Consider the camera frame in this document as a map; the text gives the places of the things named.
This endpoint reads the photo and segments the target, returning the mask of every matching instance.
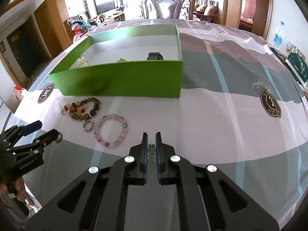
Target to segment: tv screen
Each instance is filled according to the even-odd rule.
[[[111,0],[111,1],[110,0],[94,0],[94,1],[95,1],[95,6],[96,6],[96,12],[98,15],[116,8],[114,0]]]

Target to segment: black circular emblem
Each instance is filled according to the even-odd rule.
[[[52,93],[54,89],[54,84],[49,84],[40,94],[39,98],[38,98],[38,103],[42,103],[45,102],[47,100],[47,98],[50,96],[50,94]]]
[[[276,99],[267,92],[266,88],[261,91],[260,100],[265,111],[273,117],[281,117],[281,109]]]

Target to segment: open cardboard box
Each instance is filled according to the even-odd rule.
[[[74,43],[49,74],[63,95],[179,98],[182,51],[173,24],[120,28]],[[160,52],[163,60],[147,60]],[[89,66],[78,67],[84,55]],[[124,58],[127,62],[117,62]]]

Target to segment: pillow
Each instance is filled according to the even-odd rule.
[[[218,10],[217,6],[209,5],[207,6],[206,10],[204,11],[204,15],[206,16],[215,16]]]
[[[206,10],[207,5],[201,5],[199,7],[196,8],[196,11],[198,11],[198,13],[203,14],[204,11]]]

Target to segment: green box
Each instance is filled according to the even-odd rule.
[[[178,60],[113,62],[70,69],[93,44],[141,36],[175,36]],[[180,97],[183,58],[175,24],[143,25],[105,31],[79,40],[66,51],[67,54],[49,74],[63,95]]]

